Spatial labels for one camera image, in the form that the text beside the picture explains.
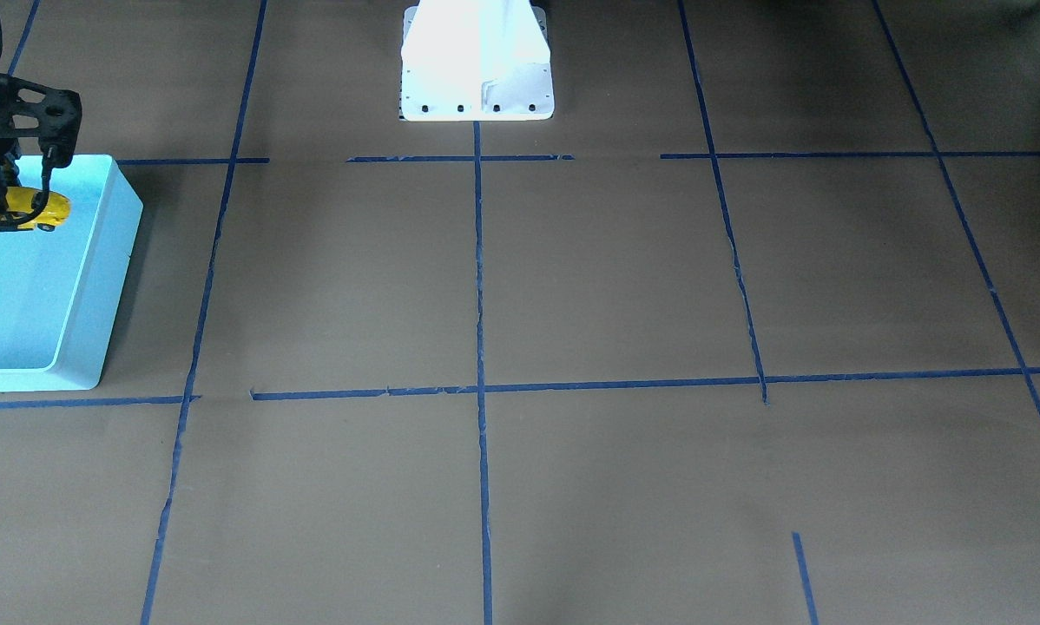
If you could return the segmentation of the yellow beetle toy car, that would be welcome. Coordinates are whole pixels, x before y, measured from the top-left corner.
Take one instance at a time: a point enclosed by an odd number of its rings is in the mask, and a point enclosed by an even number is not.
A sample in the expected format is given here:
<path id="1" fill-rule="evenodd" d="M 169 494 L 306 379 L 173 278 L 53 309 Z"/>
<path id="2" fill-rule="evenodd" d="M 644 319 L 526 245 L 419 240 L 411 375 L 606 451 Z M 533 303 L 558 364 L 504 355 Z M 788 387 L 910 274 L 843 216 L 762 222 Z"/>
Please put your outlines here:
<path id="1" fill-rule="evenodd" d="M 50 193 L 45 199 L 44 209 L 35 210 L 36 197 L 42 194 L 34 188 L 9 187 L 0 197 L 0 233 L 19 231 L 44 231 L 52 233 L 68 220 L 71 214 L 71 200 L 59 193 Z"/>

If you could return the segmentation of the light blue plastic bin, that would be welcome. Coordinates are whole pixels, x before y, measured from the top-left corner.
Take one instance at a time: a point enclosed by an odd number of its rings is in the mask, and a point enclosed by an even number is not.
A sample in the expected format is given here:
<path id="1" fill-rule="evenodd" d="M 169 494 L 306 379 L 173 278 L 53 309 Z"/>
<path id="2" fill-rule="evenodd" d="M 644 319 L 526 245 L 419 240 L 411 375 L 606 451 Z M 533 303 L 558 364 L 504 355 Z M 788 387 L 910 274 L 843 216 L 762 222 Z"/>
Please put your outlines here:
<path id="1" fill-rule="evenodd" d="M 142 218 L 112 155 L 76 155 L 51 191 L 64 224 L 0 233 L 0 392 L 98 385 Z"/>

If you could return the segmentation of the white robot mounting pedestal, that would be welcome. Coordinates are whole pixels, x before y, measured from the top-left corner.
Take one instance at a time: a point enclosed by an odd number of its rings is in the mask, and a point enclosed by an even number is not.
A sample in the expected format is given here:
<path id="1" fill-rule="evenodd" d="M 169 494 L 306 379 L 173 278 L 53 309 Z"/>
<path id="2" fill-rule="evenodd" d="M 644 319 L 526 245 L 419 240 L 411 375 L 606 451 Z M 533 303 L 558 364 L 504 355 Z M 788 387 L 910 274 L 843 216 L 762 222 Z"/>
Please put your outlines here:
<path id="1" fill-rule="evenodd" d="M 530 1 L 420 1 L 405 9 L 406 122 L 527 122 L 555 114 L 547 12 Z"/>

